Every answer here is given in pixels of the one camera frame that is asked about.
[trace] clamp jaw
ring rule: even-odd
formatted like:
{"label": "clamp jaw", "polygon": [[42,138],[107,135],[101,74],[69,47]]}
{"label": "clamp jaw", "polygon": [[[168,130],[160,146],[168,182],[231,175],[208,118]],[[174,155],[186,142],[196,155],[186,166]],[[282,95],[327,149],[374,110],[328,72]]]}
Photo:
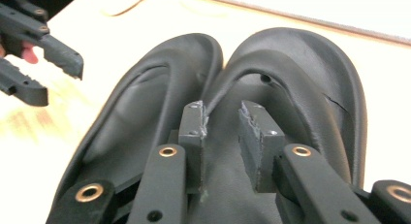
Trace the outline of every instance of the clamp jaw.
{"label": "clamp jaw", "polygon": [[[45,59],[73,78],[82,78],[82,57],[49,34],[47,11],[27,0],[0,0],[0,36],[7,54],[21,57],[22,42],[43,48]],[[32,106],[46,106],[47,89],[0,58],[0,90]]]}

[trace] wooden table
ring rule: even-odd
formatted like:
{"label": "wooden table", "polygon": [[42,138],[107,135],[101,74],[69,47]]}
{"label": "wooden table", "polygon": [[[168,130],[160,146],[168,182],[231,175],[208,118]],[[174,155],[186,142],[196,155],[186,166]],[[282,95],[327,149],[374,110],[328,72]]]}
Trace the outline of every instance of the wooden table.
{"label": "wooden table", "polygon": [[51,34],[83,56],[83,81],[45,60],[29,65],[8,58],[48,87],[50,104],[33,108],[0,94],[0,197],[7,223],[46,221],[73,152],[118,80],[161,42],[192,32],[214,37],[226,61],[248,36],[272,27],[306,29],[335,42],[355,64],[364,86],[365,189],[379,179],[411,183],[410,46],[209,0],[143,0],[120,16],[103,15],[103,6],[104,0],[75,0],[49,22]]}

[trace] table surface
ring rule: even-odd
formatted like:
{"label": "table surface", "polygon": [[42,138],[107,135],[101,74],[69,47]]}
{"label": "table surface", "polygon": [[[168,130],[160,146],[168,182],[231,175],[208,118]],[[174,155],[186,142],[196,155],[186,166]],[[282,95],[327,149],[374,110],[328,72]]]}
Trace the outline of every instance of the table surface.
{"label": "table surface", "polygon": [[[75,0],[53,18],[51,34],[84,58],[83,81],[41,59],[8,56],[48,88],[48,107],[33,108],[0,94],[0,197],[7,223],[44,223],[58,182],[114,86],[149,50],[169,38],[206,33],[225,60],[251,34],[272,27],[316,32],[351,58],[368,109],[365,190],[380,179],[411,184],[411,47],[209,0],[142,0],[105,16],[107,0]],[[42,51],[35,48],[42,57]]]}

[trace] hand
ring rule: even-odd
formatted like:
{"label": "hand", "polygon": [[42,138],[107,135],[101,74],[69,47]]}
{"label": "hand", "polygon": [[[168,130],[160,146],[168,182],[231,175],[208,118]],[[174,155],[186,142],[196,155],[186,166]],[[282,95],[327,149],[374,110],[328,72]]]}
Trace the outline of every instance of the hand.
{"label": "hand", "polygon": [[[36,64],[39,62],[39,58],[37,58],[36,54],[33,51],[33,45],[28,42],[23,42],[23,52],[21,53],[21,58],[24,59],[26,62],[31,64]],[[0,44],[0,57],[4,57],[6,55],[6,51],[4,50],[3,46]]]}

